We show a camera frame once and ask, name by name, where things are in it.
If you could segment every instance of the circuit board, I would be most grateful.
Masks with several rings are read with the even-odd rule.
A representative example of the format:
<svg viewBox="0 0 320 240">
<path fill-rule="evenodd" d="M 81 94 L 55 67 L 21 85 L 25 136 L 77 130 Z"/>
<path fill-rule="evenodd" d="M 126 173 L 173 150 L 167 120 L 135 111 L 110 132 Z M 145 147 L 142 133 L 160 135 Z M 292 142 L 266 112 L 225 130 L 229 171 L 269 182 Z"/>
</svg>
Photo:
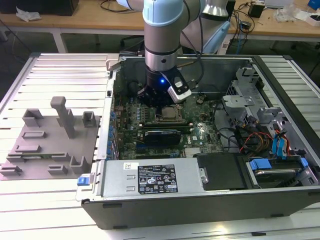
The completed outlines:
<svg viewBox="0 0 320 240">
<path fill-rule="evenodd" d="M 190 158 L 196 153 L 223 152 L 211 117 L 214 101 L 205 101 L 203 96 L 192 95 L 182 104 L 165 108 L 165 118 L 158 116 L 155 108 L 149 108 L 135 98 L 121 97 L 114 101 L 120 160 Z M 189 125 L 188 131 L 181 133 L 180 143 L 145 146 L 140 138 L 145 132 L 141 125 L 156 126 L 162 123 L 163 126 L 167 122 Z"/>
</svg>

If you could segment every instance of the motherboard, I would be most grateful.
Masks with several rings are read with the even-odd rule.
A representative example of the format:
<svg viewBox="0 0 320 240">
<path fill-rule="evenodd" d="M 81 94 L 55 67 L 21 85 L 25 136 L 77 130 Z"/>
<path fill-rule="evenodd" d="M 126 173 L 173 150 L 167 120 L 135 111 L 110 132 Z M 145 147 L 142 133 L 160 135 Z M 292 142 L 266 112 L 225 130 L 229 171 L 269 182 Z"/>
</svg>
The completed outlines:
<svg viewBox="0 0 320 240">
<path fill-rule="evenodd" d="M 114 99 L 120 160 L 192 158 L 223 151 L 213 124 L 215 101 L 194 95 L 159 113 L 133 97 Z"/>
</svg>

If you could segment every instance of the label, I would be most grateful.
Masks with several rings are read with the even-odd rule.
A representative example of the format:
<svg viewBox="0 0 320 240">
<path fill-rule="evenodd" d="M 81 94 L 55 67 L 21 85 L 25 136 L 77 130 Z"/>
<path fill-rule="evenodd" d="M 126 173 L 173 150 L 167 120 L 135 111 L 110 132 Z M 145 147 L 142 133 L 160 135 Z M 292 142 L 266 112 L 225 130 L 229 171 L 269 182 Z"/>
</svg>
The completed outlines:
<svg viewBox="0 0 320 240">
<path fill-rule="evenodd" d="M 138 192 L 140 194 L 177 193 L 175 165 L 139 166 Z"/>
<path fill-rule="evenodd" d="M 125 162 L 123 164 L 123 170 L 137 170 L 138 166 L 138 162 Z"/>
</svg>

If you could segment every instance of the warning label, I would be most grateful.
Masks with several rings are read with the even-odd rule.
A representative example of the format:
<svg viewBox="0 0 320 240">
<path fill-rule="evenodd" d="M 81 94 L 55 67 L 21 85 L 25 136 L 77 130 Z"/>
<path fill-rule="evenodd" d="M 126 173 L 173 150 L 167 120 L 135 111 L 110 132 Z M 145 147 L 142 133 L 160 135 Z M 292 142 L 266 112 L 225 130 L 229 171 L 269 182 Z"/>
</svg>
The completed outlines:
<svg viewBox="0 0 320 240">
<path fill-rule="evenodd" d="M 140 194 L 168 194 L 178 192 L 175 165 L 138 166 Z"/>
</svg>

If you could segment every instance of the table leg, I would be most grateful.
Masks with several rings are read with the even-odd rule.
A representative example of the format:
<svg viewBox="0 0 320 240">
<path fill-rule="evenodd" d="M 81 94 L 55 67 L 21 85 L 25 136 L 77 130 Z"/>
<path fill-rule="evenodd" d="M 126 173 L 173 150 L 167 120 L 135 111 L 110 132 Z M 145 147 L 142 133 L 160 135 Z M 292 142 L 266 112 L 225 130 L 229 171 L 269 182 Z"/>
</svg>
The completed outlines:
<svg viewBox="0 0 320 240">
<path fill-rule="evenodd" d="M 99 34 L 94 35 L 95 45 L 100 45 L 100 36 Z"/>
<path fill-rule="evenodd" d="M 8 38 L 7 38 L 5 31 L 0 31 L 0 41 L 6 42 L 7 40 L 8 40 Z"/>
<path fill-rule="evenodd" d="M 271 43 L 271 45 L 270 45 L 270 50 L 273 50 L 273 49 L 275 49 L 275 46 L 276 46 L 276 44 L 278 43 L 279 41 L 273 41 L 272 43 Z"/>
<path fill-rule="evenodd" d="M 56 48 L 60 54 L 65 54 L 68 52 L 65 41 L 63 40 L 60 32 L 52 32 Z"/>
<path fill-rule="evenodd" d="M 232 34 L 227 34 L 225 36 L 220 48 L 218 49 L 218 52 L 217 52 L 218 55 L 226 55 L 228 47 L 229 47 L 230 40 L 232 38 L 233 38 Z"/>
</svg>

